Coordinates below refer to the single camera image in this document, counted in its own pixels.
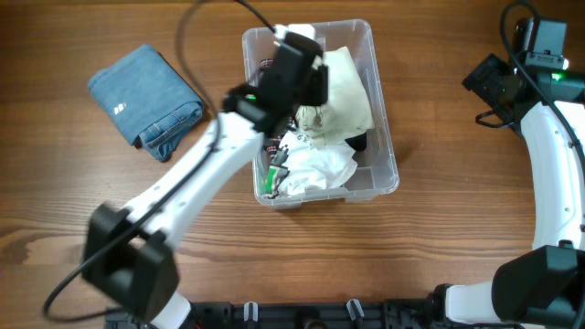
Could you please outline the white printed t-shirt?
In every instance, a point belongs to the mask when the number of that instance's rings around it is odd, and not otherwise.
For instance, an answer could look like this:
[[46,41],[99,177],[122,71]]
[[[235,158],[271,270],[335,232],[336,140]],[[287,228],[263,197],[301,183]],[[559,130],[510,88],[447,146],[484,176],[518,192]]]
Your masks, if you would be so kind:
[[289,131],[282,138],[276,156],[268,157],[261,195],[292,197],[341,187],[357,169],[355,153],[345,141],[317,147],[306,134]]

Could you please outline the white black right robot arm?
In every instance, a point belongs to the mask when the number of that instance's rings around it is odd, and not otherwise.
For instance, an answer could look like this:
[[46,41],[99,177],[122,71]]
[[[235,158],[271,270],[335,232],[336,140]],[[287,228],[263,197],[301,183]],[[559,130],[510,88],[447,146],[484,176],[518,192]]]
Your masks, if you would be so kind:
[[553,65],[518,70],[489,55],[464,80],[526,142],[536,226],[532,250],[493,279],[438,286],[417,311],[426,327],[584,325],[584,76]]

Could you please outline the cream cloth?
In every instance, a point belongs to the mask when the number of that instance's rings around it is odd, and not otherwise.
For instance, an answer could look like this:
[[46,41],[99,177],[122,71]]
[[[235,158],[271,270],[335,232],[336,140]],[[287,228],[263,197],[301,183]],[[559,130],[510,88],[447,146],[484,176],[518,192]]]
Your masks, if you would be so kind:
[[300,106],[298,127],[317,147],[333,145],[375,127],[367,92],[347,47],[326,51],[328,100],[320,106]]

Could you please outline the clear plastic storage bin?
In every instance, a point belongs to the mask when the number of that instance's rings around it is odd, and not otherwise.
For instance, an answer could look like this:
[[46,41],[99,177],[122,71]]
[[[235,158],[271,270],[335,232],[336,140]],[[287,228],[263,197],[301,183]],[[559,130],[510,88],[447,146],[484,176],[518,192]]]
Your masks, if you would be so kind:
[[354,156],[357,169],[348,181],[333,189],[308,191],[299,196],[269,199],[262,195],[266,176],[266,155],[260,153],[252,162],[256,200],[276,209],[298,207],[307,202],[339,199],[346,202],[369,201],[394,192],[399,186],[399,172],[390,137],[388,117],[378,74],[374,38],[369,23],[363,19],[316,22],[315,40],[324,51],[347,47],[358,76],[367,93],[374,127],[367,131],[367,147]]

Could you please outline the black garment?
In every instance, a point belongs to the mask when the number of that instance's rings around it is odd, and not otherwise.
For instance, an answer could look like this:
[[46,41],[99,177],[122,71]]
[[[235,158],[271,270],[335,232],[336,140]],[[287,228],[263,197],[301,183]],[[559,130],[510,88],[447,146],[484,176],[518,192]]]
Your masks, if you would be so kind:
[[345,139],[345,142],[356,152],[364,152],[367,149],[367,133]]

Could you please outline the blue jeans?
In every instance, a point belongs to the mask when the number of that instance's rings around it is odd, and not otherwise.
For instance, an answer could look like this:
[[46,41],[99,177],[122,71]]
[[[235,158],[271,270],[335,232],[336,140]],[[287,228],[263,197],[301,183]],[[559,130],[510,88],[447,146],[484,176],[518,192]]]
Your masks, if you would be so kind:
[[205,104],[152,46],[143,44],[88,82],[124,140],[166,162]]

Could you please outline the red navy plaid shirt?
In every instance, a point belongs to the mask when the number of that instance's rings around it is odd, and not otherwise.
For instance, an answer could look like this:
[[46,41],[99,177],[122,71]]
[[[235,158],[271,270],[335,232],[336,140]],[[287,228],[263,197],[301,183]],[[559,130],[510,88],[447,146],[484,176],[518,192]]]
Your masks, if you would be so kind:
[[[263,76],[266,72],[268,72],[273,64],[273,60],[271,58],[265,58],[263,60],[260,61],[260,65],[259,65],[259,72],[258,72],[258,81],[262,81]],[[295,129],[296,128],[296,123],[294,121],[293,118],[289,118],[288,122],[286,123],[286,125],[282,128],[282,131],[280,133],[277,133],[275,135],[273,135],[272,137],[267,138],[264,141],[264,151],[266,152],[266,154],[268,155],[268,157],[270,159],[273,159],[278,151],[278,148],[280,146],[281,140],[284,137],[284,135],[290,130],[290,129]]]

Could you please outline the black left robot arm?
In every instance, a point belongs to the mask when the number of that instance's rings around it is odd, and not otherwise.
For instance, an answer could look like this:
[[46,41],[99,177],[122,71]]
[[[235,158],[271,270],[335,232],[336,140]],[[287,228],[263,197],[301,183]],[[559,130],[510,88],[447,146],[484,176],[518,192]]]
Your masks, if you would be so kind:
[[205,135],[147,191],[91,215],[85,281],[156,328],[186,326],[191,303],[177,291],[175,250],[197,214],[240,168],[282,133],[298,107],[327,100],[328,68],[313,37],[277,37],[271,67],[229,91]]

